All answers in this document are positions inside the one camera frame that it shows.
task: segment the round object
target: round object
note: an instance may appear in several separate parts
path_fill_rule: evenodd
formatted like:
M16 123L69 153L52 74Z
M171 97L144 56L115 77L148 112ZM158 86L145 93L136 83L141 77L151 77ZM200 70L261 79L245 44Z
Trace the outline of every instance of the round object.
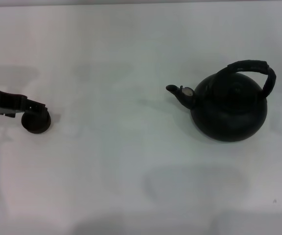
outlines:
M263 89L251 78L237 73L254 71L268 75ZM167 86L182 105L191 110L197 127L219 141L241 141L255 134L267 116L266 97L276 82L264 61L239 61L204 79L188 96L180 87Z
M51 116L47 111L46 118L40 116L24 113L21 119L22 126L33 134L41 134L48 130L51 125Z

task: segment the kettle spout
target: kettle spout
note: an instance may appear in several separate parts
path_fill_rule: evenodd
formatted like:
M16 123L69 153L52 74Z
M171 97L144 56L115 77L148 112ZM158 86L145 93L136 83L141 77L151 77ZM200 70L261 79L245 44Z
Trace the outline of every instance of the kettle spout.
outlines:
M193 109L195 106L196 96L194 90L189 87L177 87L175 85L168 85L166 90L173 94L177 100L187 109Z

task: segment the black kettle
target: black kettle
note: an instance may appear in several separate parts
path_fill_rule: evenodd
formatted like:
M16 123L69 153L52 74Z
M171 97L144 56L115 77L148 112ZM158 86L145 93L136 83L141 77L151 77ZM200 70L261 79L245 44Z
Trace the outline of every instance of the black kettle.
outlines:
M263 89L238 72L268 75ZM241 141L257 132L267 116L266 97L276 82L275 72L265 61L238 61L205 78L195 90L168 85L170 91L191 110L197 127L219 141Z

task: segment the kettle body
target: kettle body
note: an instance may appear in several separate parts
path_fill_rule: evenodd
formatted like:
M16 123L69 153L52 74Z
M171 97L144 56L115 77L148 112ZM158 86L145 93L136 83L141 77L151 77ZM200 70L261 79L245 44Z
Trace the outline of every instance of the kettle body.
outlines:
M239 71L268 75L263 89ZM255 134L265 122L267 99L276 82L264 61L235 62L205 78L195 90L168 85L166 89L190 109L196 126L219 141L241 141Z

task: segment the kettle handle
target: kettle handle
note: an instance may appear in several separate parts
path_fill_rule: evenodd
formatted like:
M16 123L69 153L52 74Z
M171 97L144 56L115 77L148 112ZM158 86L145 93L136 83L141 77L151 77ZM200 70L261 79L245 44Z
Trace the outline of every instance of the kettle handle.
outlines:
M259 72L267 75L267 80L260 93L260 96L263 98L266 98L272 92L276 82L275 72L272 70L271 67L269 67L266 61L260 60L242 60L234 62L233 64L230 64L226 68L220 70L217 75L222 76L223 74L230 74L235 72Z

